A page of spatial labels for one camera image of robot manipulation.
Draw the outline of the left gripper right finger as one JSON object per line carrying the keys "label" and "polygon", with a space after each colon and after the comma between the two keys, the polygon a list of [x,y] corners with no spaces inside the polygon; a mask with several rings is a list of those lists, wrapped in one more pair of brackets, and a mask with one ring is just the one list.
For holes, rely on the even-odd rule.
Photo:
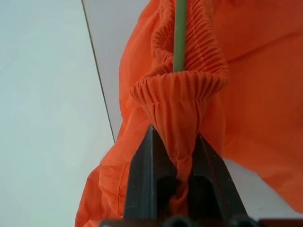
{"label": "left gripper right finger", "polygon": [[197,220],[247,214],[225,162],[202,135],[196,138],[192,156],[188,212]]}

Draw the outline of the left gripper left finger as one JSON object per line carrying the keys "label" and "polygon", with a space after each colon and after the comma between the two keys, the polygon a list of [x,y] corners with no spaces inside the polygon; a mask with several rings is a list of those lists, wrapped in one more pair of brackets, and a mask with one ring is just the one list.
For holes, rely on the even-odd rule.
{"label": "left gripper left finger", "polygon": [[157,220],[176,188],[176,169],[158,132],[149,126],[130,164],[123,219]]}

